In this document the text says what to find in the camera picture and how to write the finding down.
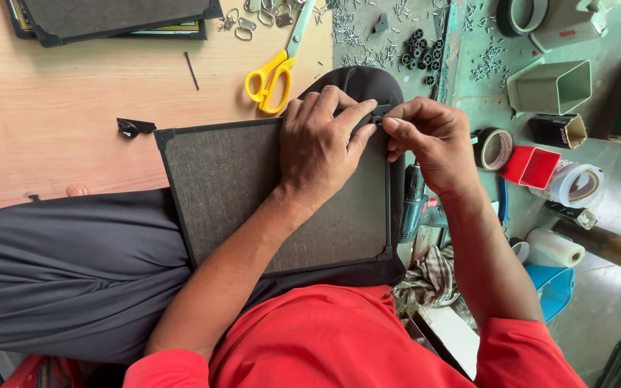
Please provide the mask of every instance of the blue container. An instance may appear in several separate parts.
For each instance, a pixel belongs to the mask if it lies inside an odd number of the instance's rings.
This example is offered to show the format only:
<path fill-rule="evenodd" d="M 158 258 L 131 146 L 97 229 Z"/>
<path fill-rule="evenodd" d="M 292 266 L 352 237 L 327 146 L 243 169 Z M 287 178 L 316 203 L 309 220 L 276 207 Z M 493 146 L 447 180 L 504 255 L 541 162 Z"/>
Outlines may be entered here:
<path fill-rule="evenodd" d="M 540 307 L 545 323 L 550 322 L 562 311 L 574 293 L 574 268 L 546 267 L 530 264 L 524 267 L 533 281 L 535 290 L 542 288 Z"/>

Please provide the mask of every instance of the wooden table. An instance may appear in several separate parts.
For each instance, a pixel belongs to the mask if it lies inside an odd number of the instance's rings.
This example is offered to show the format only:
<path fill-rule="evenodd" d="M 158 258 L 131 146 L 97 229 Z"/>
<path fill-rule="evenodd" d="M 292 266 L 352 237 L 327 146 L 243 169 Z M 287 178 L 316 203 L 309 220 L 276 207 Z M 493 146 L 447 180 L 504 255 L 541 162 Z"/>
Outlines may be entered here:
<path fill-rule="evenodd" d="M 286 48 L 292 27 L 264 26 L 243 3 L 221 5 L 257 23 L 252 41 L 218 32 L 221 22 L 210 20 L 207 41 L 99 39 L 42 48 L 15 37 L 0 0 L 0 208 L 30 194 L 64 197 L 71 184 L 94 194 L 167 186 L 152 136 L 120 137 L 117 117 L 157 128 L 255 118 L 244 79 Z M 293 96 L 331 70 L 331 13 L 323 20 L 311 19 L 306 29 L 292 70 Z"/>

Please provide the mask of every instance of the black pants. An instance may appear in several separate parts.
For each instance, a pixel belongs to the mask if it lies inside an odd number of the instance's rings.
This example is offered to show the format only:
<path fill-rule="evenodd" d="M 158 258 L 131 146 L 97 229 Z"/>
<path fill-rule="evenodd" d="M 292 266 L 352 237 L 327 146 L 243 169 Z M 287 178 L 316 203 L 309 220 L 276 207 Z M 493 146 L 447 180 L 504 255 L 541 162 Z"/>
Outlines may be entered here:
<path fill-rule="evenodd" d="M 333 70 L 300 98 L 326 85 L 357 101 L 403 102 L 389 73 L 365 67 Z M 190 275 L 168 188 L 2 208 L 0 350 L 133 362 Z M 244 311 L 296 287 L 396 285 L 403 275 L 395 257 L 263 278 Z"/>

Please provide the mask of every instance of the red sleeve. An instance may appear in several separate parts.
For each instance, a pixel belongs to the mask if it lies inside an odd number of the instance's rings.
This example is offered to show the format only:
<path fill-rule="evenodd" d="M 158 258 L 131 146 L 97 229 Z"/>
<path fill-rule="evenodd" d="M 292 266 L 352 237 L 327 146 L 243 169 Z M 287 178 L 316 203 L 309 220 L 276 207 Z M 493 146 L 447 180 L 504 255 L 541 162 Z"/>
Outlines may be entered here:
<path fill-rule="evenodd" d="M 586 388 L 541 322 L 489 318 L 481 327 L 478 388 Z"/>
<path fill-rule="evenodd" d="M 138 360 L 124 376 L 124 388 L 207 388 L 208 363 L 187 350 L 160 351 Z"/>

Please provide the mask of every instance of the bare foot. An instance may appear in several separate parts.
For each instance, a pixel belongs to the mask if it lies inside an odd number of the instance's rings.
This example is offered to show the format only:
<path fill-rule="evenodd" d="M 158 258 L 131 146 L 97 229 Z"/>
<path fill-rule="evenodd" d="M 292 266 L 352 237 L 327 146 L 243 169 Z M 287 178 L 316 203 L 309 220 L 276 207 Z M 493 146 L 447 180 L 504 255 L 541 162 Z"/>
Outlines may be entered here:
<path fill-rule="evenodd" d="M 66 188 L 66 195 L 69 197 L 78 197 L 79 195 L 89 194 L 88 188 L 81 184 L 72 184 Z"/>

